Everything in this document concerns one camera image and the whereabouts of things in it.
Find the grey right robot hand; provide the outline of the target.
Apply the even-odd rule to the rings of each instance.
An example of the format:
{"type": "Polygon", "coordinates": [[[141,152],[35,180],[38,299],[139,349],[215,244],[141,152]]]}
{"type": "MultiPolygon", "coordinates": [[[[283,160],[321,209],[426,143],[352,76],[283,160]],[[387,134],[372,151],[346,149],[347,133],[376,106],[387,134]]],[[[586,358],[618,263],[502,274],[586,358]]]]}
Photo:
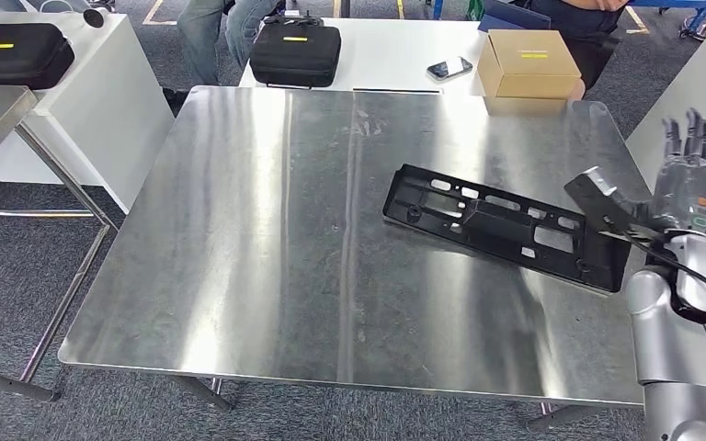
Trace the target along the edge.
{"type": "Polygon", "coordinates": [[[636,222],[655,232],[692,231],[706,235],[706,119],[690,108],[685,137],[675,119],[664,119],[664,161],[649,200],[627,201],[636,222]]]}

